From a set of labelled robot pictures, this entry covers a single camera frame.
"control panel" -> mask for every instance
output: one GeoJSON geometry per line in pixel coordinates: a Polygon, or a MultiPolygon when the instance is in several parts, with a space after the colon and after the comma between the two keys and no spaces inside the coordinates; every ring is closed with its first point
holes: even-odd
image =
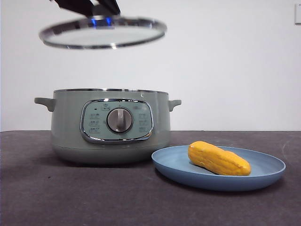
{"type": "Polygon", "coordinates": [[[91,100],[82,110],[80,131],[83,138],[92,143],[145,140],[152,129],[151,107],[141,100],[91,100]]]}

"glass lid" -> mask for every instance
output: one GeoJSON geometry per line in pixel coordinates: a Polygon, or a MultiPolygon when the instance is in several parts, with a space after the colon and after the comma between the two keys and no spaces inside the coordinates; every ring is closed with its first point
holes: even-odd
{"type": "Polygon", "coordinates": [[[116,49],[159,39],[165,35],[164,23],[147,18],[93,16],[58,24],[41,31],[49,46],[77,49],[116,49]]]}

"dark table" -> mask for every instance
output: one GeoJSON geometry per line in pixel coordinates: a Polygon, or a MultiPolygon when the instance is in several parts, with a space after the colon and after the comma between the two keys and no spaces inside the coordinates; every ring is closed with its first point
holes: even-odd
{"type": "Polygon", "coordinates": [[[204,140],[286,163],[264,189],[214,192],[162,176],[151,160],[91,167],[57,158],[50,131],[1,133],[2,226],[294,226],[301,222],[301,131],[173,131],[171,145],[204,140]]]}

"wall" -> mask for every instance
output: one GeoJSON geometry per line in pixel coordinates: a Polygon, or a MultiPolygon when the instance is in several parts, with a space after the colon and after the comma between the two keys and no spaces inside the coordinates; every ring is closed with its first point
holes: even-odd
{"type": "Polygon", "coordinates": [[[50,129],[33,102],[66,88],[166,91],[172,130],[301,130],[294,0],[119,0],[164,21],[159,41],[117,50],[47,47],[38,32],[81,17],[48,0],[1,1],[1,130],[50,129]]]}

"lid rim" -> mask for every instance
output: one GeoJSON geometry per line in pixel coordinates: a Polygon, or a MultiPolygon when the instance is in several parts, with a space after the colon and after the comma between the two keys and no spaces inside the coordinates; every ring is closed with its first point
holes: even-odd
{"type": "Polygon", "coordinates": [[[73,20],[69,22],[63,22],[61,24],[51,25],[43,29],[39,33],[39,38],[45,45],[57,47],[57,48],[68,48],[68,49],[99,49],[99,48],[112,48],[117,49],[120,47],[132,46],[147,43],[150,41],[157,40],[165,35],[167,26],[158,20],[142,17],[122,17],[122,16],[94,16],[89,18],[83,18],[79,20],[73,20]],[[57,41],[49,40],[50,37],[60,35],[68,31],[76,31],[86,28],[101,28],[107,29],[108,27],[140,27],[150,30],[159,31],[158,34],[150,36],[148,38],[133,40],[129,42],[112,42],[106,44],[68,44],[60,43],[57,41]]]}

